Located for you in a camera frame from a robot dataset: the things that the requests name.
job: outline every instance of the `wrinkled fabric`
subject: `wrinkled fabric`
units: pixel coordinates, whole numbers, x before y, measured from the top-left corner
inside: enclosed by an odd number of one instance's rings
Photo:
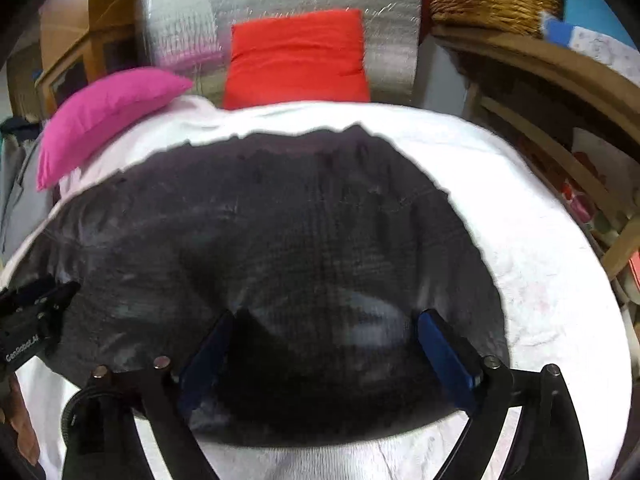
[[[436,308],[509,362],[500,297],[444,192],[359,126],[181,146],[71,199],[11,286],[82,287],[44,360],[179,370],[224,309],[218,384],[191,419],[211,440],[307,446],[378,438],[452,412],[415,338]]]

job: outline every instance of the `human hand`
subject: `human hand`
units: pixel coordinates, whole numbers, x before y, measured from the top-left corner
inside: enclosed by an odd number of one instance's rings
[[[4,404],[4,410],[0,408],[0,424],[10,424],[14,428],[18,434],[18,451],[35,466],[40,457],[40,446],[15,374],[9,377],[9,388],[9,399]]]

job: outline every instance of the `cushion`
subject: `cushion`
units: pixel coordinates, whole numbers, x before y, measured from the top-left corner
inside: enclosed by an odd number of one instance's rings
[[[369,102],[357,9],[254,20],[232,28],[228,110],[290,101]]]
[[[114,136],[191,86],[185,77],[142,67],[111,74],[73,94],[42,134],[38,190],[54,186]]]

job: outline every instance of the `bed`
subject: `bed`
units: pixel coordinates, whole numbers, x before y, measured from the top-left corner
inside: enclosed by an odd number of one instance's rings
[[[630,358],[609,281],[579,227],[503,140],[458,118],[380,104],[292,103],[225,112],[176,99],[126,131],[61,183],[56,215],[74,195],[155,152],[249,132],[299,134],[359,123],[427,173],[465,222],[500,291],[511,367],[558,364],[580,421],[591,479],[609,478],[626,430]],[[36,230],[7,263],[5,286]],[[76,388],[33,359],[18,373],[47,478],[60,477],[59,420]],[[511,410],[484,478],[498,478],[516,427]],[[431,479],[466,422],[455,413],[382,440],[306,449],[252,449],[200,440],[218,475],[240,478]],[[138,421],[156,478],[169,478],[148,425]]]

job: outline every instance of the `metal bolt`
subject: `metal bolt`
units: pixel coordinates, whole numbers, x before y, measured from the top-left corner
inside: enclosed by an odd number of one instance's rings
[[[545,368],[547,372],[553,375],[553,377],[558,377],[558,375],[560,375],[560,368],[558,368],[558,365],[551,364],[545,366]]]
[[[495,370],[496,368],[500,368],[500,359],[498,359],[495,355],[488,355],[484,358],[484,366],[489,368],[490,370]]]
[[[154,368],[156,370],[164,370],[171,364],[171,359],[169,359],[166,355],[161,355],[160,357],[156,357],[154,359]]]
[[[109,373],[109,369],[105,365],[97,366],[94,370],[94,378],[101,379]]]

